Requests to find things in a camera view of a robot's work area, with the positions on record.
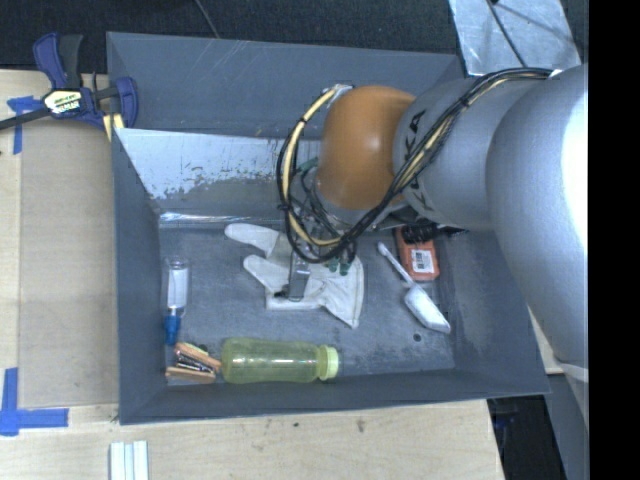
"gray bin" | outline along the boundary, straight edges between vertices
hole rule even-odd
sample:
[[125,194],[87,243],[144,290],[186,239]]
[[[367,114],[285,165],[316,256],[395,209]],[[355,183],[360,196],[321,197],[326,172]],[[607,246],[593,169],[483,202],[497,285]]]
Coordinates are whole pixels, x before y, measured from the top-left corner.
[[[405,288],[375,252],[378,240],[393,249],[389,232],[359,241],[366,288],[355,330],[324,311],[267,312],[264,289],[242,268],[256,251],[223,233],[237,220],[281,229],[274,155],[323,88],[385,84],[419,94],[460,78],[456,57],[132,34],[109,34],[108,53],[110,77],[132,76],[140,94],[136,129],[122,130],[112,147],[123,424],[548,392],[526,304],[492,233],[436,244],[441,275],[429,289],[451,322],[449,336],[424,329],[404,307]],[[322,122],[316,116],[305,131],[303,155],[317,152]],[[223,175],[220,165],[233,171],[254,157],[267,160]],[[338,377],[169,384],[161,259],[175,253],[193,265],[180,339],[214,356],[233,336],[327,343],[341,353]]]

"orange box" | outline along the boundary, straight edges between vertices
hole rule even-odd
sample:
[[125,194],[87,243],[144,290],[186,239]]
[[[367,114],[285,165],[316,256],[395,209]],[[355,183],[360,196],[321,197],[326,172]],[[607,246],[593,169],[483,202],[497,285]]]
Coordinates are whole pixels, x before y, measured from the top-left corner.
[[438,256],[433,240],[407,243],[402,228],[396,228],[396,245],[400,263],[414,281],[432,281],[440,275]]

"black floor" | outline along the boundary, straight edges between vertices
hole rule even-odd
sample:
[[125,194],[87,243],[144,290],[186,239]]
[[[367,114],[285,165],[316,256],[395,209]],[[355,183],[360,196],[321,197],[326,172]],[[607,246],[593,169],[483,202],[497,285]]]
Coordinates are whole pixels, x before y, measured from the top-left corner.
[[[224,38],[457,53],[447,0],[201,1]],[[561,2],[587,61],[589,0]],[[51,31],[83,34],[79,68],[98,73],[107,31],[211,34],[193,0],[0,0],[0,66],[34,68],[31,46]],[[490,407],[507,478],[565,478],[542,397]]]

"green bottle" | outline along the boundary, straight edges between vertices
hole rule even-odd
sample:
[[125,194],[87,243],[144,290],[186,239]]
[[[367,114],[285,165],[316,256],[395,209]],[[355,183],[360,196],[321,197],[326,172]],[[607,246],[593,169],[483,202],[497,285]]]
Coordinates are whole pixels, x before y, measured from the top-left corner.
[[338,351],[303,341],[230,338],[222,346],[222,375],[231,384],[313,382],[338,373]]

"plastic spoon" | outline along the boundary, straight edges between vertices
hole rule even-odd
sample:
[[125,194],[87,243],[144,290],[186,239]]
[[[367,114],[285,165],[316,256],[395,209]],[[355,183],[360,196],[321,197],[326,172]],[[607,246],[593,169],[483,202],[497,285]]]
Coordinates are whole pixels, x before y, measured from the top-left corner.
[[378,252],[385,256],[389,263],[400,273],[404,280],[409,283],[409,291],[404,296],[404,303],[409,308],[413,316],[428,329],[449,334],[451,326],[446,318],[442,315],[438,307],[431,300],[427,292],[415,283],[402,265],[393,257],[393,254],[382,243],[378,242]]

